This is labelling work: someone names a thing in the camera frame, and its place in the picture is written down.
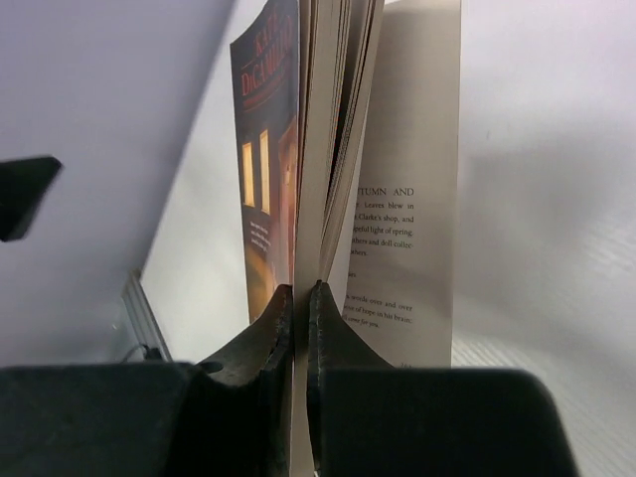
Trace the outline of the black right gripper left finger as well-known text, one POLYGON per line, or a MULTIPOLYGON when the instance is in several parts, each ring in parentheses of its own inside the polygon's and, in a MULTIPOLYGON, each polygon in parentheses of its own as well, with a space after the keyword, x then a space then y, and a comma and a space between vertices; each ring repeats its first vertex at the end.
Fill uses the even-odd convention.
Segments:
POLYGON ((5 476, 285 476, 293 299, 198 364, 145 361, 1 372, 5 476))

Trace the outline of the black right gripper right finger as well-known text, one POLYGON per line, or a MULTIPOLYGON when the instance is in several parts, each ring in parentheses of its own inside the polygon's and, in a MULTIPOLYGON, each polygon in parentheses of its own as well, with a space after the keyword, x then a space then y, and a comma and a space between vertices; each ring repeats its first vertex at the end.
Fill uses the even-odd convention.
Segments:
POLYGON ((320 476, 562 473, 562 424, 538 378, 395 368, 344 321, 324 282, 309 302, 307 408, 320 476))

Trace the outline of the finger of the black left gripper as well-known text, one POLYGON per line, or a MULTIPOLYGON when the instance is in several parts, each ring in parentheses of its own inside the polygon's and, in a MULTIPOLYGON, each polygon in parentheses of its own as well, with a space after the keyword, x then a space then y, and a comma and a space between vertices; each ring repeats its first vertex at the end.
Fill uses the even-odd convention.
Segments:
POLYGON ((23 239, 46 194, 63 170, 54 156, 1 162, 1 241, 23 239))

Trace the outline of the dark orange book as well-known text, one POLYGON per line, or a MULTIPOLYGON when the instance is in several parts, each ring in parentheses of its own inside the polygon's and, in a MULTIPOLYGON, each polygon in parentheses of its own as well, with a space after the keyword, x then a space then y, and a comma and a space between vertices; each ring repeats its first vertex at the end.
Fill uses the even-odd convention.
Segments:
POLYGON ((460 32, 457 1, 264 1, 231 42, 249 317, 294 293, 296 471, 316 282, 391 365, 450 363, 460 32))

